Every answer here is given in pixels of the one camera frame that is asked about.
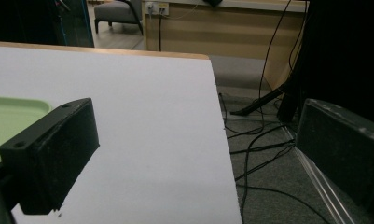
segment beige wall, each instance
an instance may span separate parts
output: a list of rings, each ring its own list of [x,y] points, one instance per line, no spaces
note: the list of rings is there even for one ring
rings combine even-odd
[[[170,3],[161,21],[161,50],[265,59],[283,12]],[[287,12],[270,47],[265,79],[275,89],[287,79],[289,57],[303,13]],[[159,17],[145,15],[145,49],[159,50]]]

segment black cabinet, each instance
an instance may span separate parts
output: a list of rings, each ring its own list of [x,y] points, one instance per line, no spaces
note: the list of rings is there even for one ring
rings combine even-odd
[[[0,41],[93,48],[87,2],[0,1]]]

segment wall socket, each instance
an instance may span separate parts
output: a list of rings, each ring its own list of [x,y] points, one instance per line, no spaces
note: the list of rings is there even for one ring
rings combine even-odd
[[[159,15],[161,9],[162,15],[169,16],[169,3],[145,2],[145,14]]]

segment black fabric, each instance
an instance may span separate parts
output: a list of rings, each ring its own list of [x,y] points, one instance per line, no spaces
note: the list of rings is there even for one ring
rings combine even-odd
[[[216,7],[218,4],[222,2],[222,0],[203,0],[204,2],[210,4],[212,7]]]

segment black block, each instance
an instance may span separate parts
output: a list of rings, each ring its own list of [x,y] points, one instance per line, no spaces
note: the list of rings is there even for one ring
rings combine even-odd
[[[374,122],[307,99],[296,146],[356,204],[374,211]]]
[[[0,146],[4,167],[23,192],[23,213],[59,210],[98,147],[90,98],[57,107]]]

